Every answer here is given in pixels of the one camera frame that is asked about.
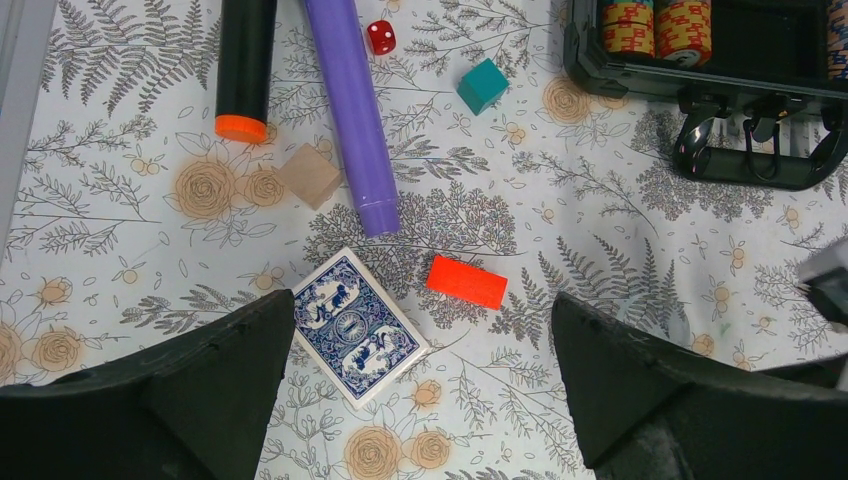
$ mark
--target playing card deck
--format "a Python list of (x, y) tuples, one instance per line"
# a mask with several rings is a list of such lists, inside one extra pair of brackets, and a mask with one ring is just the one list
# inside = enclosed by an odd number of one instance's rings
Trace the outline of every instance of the playing card deck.
[(428, 345), (349, 248), (295, 288), (295, 323), (295, 338), (356, 409)]

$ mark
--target black cylinder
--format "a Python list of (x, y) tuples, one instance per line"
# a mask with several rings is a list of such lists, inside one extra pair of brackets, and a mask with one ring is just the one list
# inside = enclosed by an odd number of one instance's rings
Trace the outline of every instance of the black cylinder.
[(247, 143), (266, 138), (277, 0), (223, 0), (215, 133)]

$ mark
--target die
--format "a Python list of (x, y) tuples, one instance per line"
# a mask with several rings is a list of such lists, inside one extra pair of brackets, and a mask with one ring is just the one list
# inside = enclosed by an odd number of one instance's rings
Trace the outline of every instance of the die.
[(397, 38), (392, 24), (386, 20), (377, 20), (368, 25), (368, 41), (374, 55), (385, 55), (397, 46)]

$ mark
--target blue card back design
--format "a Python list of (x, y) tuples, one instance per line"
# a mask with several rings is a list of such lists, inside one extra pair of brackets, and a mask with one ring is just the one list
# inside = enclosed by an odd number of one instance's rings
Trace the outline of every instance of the blue card back design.
[(420, 347), (347, 257), (297, 293), (294, 316), (357, 399)]

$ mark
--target poker chip case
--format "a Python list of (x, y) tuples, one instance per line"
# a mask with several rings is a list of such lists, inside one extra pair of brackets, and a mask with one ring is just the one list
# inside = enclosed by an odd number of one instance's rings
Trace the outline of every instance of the poker chip case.
[[(798, 191), (839, 167), (848, 154), (848, 0), (670, 0), (705, 5), (687, 5), (692, 21), (669, 20), (659, 8), (650, 22), (641, 10), (604, 12), (624, 2), (570, 2), (563, 64), (591, 94), (677, 103), (686, 115), (671, 158), (679, 174)], [(610, 33), (612, 22), (618, 32)], [(622, 41), (621, 29), (635, 34)], [(683, 30), (696, 33), (680, 40)], [(708, 146), (714, 119), (735, 113), (747, 117), (747, 149)], [(807, 158), (781, 155), (781, 124), (799, 117), (821, 120), (828, 134)], [(772, 138), (775, 153), (752, 151), (752, 141)]]

